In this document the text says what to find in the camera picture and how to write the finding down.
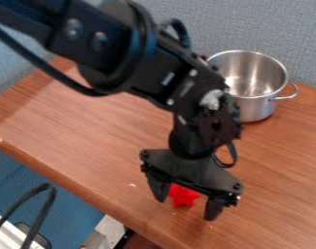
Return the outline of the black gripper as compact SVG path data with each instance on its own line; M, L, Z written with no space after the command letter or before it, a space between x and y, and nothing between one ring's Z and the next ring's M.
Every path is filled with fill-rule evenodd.
M227 206L237 205L244 183L211 157L189 160L168 149L146 149L140 153L141 170L159 202L165 202L171 184L179 184L208 196L204 218L213 221Z

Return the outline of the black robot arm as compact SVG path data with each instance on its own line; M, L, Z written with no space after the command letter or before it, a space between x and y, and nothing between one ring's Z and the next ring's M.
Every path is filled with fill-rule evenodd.
M168 148L141 152L157 200L189 188L209 221L237 204L244 184L213 154L241 137L241 109L179 19L155 22L134 0L0 0L0 41L76 91L128 92L172 113Z

